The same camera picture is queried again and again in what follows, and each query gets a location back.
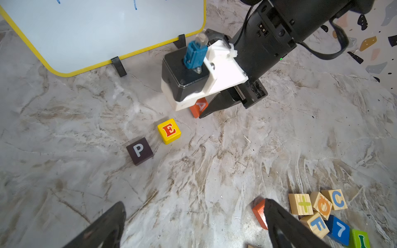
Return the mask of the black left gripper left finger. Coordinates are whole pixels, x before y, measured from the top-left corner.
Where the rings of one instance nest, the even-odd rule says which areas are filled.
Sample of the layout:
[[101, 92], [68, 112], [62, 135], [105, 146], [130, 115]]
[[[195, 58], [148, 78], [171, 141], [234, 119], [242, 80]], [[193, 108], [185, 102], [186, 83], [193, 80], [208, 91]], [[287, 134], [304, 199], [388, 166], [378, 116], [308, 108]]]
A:
[[66, 248], [119, 248], [124, 233], [126, 210], [123, 202], [115, 203], [94, 223], [72, 239]]

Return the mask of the yellow E block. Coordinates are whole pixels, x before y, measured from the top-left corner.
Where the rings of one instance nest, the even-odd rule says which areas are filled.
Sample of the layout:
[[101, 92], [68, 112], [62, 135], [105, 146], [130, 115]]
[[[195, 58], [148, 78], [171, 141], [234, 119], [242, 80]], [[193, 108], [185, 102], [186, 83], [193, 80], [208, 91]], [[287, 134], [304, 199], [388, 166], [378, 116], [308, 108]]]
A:
[[157, 126], [163, 142], [168, 145], [179, 139], [182, 135], [176, 121], [172, 118]]

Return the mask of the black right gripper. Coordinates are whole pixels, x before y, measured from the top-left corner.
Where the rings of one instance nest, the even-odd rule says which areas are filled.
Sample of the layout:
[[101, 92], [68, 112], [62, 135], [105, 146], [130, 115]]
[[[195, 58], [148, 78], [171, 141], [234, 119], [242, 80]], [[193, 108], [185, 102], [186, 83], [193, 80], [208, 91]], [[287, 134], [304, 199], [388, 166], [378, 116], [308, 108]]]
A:
[[200, 114], [199, 118], [205, 118], [214, 112], [228, 109], [239, 103], [242, 103], [244, 108], [248, 109], [267, 96], [268, 92], [260, 80], [248, 80], [245, 83], [234, 86], [233, 89], [226, 89], [218, 93]]

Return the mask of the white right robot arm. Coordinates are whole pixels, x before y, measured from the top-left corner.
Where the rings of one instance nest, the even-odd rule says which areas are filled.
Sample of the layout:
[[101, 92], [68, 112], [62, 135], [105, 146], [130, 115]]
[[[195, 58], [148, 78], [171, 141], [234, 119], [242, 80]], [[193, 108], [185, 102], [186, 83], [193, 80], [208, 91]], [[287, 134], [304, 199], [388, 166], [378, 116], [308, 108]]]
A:
[[[282, 58], [301, 45], [321, 60], [332, 60], [348, 47], [345, 31], [334, 24], [334, 19], [348, 11], [368, 13], [373, 1], [244, 1], [249, 5], [242, 28], [232, 38], [238, 51], [236, 61], [247, 74], [248, 80], [216, 94], [208, 107], [200, 114], [204, 118], [214, 112], [228, 109], [241, 103], [250, 108], [265, 97], [268, 92], [260, 77]], [[334, 28], [340, 51], [332, 54], [316, 52], [305, 44], [305, 39], [319, 29], [326, 21]]]

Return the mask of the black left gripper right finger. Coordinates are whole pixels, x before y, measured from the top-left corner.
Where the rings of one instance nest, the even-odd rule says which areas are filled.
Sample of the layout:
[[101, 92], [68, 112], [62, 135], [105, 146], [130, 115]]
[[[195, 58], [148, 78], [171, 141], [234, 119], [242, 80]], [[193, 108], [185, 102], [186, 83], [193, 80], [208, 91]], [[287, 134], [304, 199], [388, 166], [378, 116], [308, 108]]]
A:
[[329, 247], [273, 199], [265, 199], [264, 215], [274, 248]]

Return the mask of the black P block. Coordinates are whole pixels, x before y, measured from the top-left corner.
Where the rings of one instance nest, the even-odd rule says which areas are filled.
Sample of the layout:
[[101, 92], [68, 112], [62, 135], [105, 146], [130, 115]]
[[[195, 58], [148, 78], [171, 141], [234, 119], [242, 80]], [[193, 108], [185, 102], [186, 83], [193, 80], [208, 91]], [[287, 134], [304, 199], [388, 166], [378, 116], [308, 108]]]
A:
[[142, 164], [154, 156], [154, 153], [145, 137], [137, 139], [126, 147], [135, 166]]

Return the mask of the orange A block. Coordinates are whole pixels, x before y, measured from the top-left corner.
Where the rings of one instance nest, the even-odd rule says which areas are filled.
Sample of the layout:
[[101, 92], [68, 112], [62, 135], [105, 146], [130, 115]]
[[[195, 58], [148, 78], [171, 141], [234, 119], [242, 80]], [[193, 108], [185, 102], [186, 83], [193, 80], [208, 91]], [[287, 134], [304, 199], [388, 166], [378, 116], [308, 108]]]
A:
[[201, 98], [196, 101], [196, 103], [189, 107], [194, 118], [199, 118], [199, 116], [204, 112], [204, 110], [208, 107], [208, 102], [206, 98]]

